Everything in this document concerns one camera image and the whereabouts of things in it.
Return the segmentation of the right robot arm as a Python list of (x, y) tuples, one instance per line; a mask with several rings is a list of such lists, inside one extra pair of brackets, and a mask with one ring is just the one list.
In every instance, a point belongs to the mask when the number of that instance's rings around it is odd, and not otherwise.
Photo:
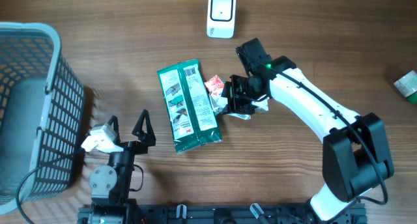
[(286, 56), (273, 59), (254, 38), (235, 48), (245, 76), (232, 75), (222, 95), (223, 114), (252, 115), (269, 99), (286, 106), (323, 144), (324, 185), (286, 216), (303, 223), (333, 223), (361, 201), (388, 202), (385, 181), (394, 165), (383, 121), (374, 113), (360, 115), (318, 89)]

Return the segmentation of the green 3M cloth package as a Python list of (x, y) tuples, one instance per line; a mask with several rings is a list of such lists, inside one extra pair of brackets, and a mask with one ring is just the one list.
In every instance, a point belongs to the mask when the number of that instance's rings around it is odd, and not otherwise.
[(177, 63), (157, 74), (176, 153), (221, 142), (221, 131), (203, 83), (199, 61)]

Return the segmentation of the red white small box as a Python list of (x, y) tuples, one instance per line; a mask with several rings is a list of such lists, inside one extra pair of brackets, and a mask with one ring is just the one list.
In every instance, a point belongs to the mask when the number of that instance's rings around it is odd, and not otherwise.
[(216, 96), (221, 96), (224, 89), (224, 82), (218, 75), (215, 75), (208, 81), (205, 81), (205, 87), (210, 93)]

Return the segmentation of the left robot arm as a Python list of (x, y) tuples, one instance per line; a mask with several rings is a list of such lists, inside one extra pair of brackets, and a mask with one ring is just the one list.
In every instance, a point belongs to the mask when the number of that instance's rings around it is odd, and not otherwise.
[(149, 112), (142, 111), (132, 130), (136, 141), (120, 141), (116, 116), (105, 125), (113, 126), (116, 136), (112, 144), (116, 149), (109, 153), (108, 164), (97, 167), (90, 176), (92, 203), (86, 210), (79, 211), (78, 223), (141, 223), (137, 202), (128, 195), (140, 190), (130, 187), (133, 171), (141, 168), (134, 163), (135, 156), (146, 154), (149, 147), (156, 144)]

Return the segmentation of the white tissue pack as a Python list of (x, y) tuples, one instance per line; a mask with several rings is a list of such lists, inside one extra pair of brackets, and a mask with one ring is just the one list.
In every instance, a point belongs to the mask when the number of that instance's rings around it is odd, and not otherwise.
[[(226, 105), (229, 105), (228, 99), (226, 97), (216, 96), (210, 93), (209, 99), (215, 115), (219, 115), (220, 110), (222, 110)], [(229, 106), (231, 113), (228, 115), (243, 120), (250, 120), (252, 114), (256, 112), (268, 111), (268, 100), (269, 97), (264, 95), (257, 101), (249, 101), (243, 106), (238, 106), (237, 108), (232, 108)]]

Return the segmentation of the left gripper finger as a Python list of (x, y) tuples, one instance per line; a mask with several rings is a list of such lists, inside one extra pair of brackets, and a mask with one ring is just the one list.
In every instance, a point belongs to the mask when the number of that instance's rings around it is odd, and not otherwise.
[(120, 139), (120, 133), (119, 133), (119, 123), (118, 123), (118, 118), (115, 115), (112, 115), (110, 117), (110, 119), (108, 120), (108, 125), (109, 126), (113, 126), (113, 130), (116, 133), (116, 138), (115, 138), (115, 142), (116, 143), (120, 143), (121, 139)]
[(140, 142), (147, 146), (156, 145), (156, 136), (152, 128), (149, 112), (144, 109), (132, 130), (132, 135), (136, 136)]

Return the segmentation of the green lid jar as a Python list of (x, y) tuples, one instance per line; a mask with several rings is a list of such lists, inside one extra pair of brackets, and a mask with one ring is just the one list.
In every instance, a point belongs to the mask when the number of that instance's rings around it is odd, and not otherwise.
[(417, 74), (414, 70), (395, 81), (394, 86), (408, 102), (411, 104), (416, 103)]

